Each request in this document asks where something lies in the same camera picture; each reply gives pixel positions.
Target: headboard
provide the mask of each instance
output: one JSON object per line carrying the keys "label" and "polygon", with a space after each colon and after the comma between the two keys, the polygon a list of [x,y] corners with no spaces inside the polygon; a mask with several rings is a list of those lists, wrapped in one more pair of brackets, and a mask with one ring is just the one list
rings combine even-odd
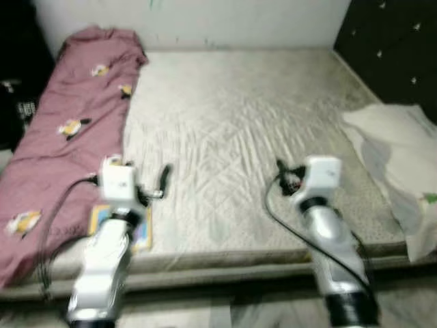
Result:
{"label": "headboard", "polygon": [[437,123],[436,0],[352,0],[335,50],[384,102]]}

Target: pink blanket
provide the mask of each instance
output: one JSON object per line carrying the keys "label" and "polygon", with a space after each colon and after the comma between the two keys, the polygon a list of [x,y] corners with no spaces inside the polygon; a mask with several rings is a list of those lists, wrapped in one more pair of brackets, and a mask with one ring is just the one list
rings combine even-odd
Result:
{"label": "pink blanket", "polygon": [[[105,156],[122,152],[130,93],[146,61],[132,31],[90,27],[66,40],[38,111],[0,177],[0,288],[34,269],[44,220],[59,196],[97,172]],[[98,198],[92,185],[72,191],[52,224],[46,254],[86,234]],[[11,219],[29,211],[41,216],[26,235],[6,231]]]}

